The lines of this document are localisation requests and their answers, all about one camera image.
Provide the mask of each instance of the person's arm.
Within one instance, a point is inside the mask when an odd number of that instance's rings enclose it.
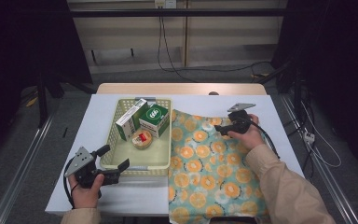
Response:
[[[101,221],[101,214],[97,209],[98,192],[103,184],[103,175],[97,175],[90,189],[83,189],[73,175],[68,177],[72,190],[75,209],[65,213],[61,224],[97,224]]]
[[[253,122],[258,123],[258,117],[250,116]],[[272,223],[335,223],[319,191],[278,159],[254,125],[245,134],[228,134],[252,149],[246,156],[246,162],[260,179]]]

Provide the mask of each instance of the beige sleeve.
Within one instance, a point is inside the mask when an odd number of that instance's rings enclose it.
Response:
[[[98,209],[77,208],[65,213],[61,224],[98,224],[100,222],[101,214]]]
[[[260,179],[272,223],[336,223],[319,191],[290,171],[267,145],[252,149],[246,162]]]

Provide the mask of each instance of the cloth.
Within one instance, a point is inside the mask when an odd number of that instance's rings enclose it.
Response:
[[[269,222],[259,180],[245,162],[249,149],[222,136],[205,118],[172,111],[169,216],[176,223],[208,223],[212,217],[257,217]]]
[[[97,224],[101,221],[100,211],[96,208],[77,208],[65,213],[61,224]]]
[[[272,223],[336,223],[328,214],[319,191],[290,171],[268,146],[252,149],[246,156],[246,163],[260,178]]]

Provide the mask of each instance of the table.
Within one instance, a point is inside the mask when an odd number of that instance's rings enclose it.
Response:
[[[220,95],[207,95],[215,91]],[[92,95],[89,107],[68,154],[67,161],[75,156],[79,147],[93,151],[106,142],[112,115],[118,99],[127,97],[170,97],[172,107],[201,116],[226,116],[227,109],[236,103],[256,103],[247,109],[260,117],[260,125],[274,142],[281,160],[289,169],[302,174],[296,155],[287,139],[274,104],[260,84],[214,83],[106,83]],[[193,102],[211,102],[203,106]],[[46,212],[62,216],[71,209],[63,189],[62,173]],[[117,185],[104,186],[98,208],[103,215],[121,217],[166,217],[168,215],[168,178],[134,178],[122,176]]]

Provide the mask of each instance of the small container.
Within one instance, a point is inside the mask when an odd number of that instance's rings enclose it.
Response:
[[[153,136],[148,130],[139,129],[132,136],[132,144],[138,149],[145,149],[153,142]]]

